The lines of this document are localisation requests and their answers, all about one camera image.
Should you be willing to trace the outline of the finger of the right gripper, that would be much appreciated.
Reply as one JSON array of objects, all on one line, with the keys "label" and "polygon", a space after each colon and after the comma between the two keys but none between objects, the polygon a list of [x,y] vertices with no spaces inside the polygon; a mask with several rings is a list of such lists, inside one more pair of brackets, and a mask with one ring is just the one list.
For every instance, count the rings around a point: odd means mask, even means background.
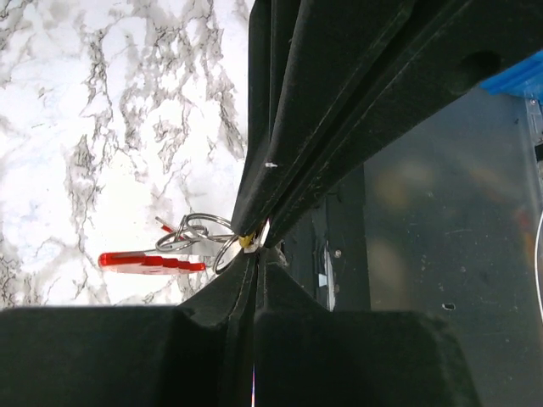
[{"label": "finger of the right gripper", "polygon": [[424,1],[419,20],[274,209],[266,246],[354,168],[481,81],[542,47],[540,1]]},{"label": "finger of the right gripper", "polygon": [[277,208],[319,139],[411,17],[412,1],[256,1],[249,15],[248,151],[232,226]]}]

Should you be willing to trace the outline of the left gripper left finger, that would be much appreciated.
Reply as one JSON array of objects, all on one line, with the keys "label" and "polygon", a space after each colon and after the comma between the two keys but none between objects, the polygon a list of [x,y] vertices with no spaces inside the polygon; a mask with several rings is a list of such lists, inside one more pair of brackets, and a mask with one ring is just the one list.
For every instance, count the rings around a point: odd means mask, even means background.
[{"label": "left gripper left finger", "polygon": [[256,263],[179,305],[3,310],[2,405],[250,405]]}]

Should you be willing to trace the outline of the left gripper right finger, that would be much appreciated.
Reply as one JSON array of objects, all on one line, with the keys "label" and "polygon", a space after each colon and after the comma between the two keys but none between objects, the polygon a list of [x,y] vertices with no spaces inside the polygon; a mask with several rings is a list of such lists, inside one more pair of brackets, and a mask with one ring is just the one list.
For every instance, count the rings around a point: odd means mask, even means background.
[{"label": "left gripper right finger", "polygon": [[477,406],[462,349],[418,312],[332,312],[260,254],[255,308],[259,406]]}]

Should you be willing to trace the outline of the keyring with keys red tag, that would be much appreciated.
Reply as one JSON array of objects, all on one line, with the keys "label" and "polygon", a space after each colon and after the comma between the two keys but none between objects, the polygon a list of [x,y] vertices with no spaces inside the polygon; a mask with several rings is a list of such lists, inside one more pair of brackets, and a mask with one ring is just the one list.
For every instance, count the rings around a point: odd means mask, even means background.
[{"label": "keyring with keys red tag", "polygon": [[150,249],[108,252],[98,256],[101,270],[137,275],[187,275],[207,270],[219,275],[240,254],[262,248],[270,229],[265,220],[256,231],[240,236],[231,222],[208,213],[184,215],[178,226],[155,218],[165,235]]}]

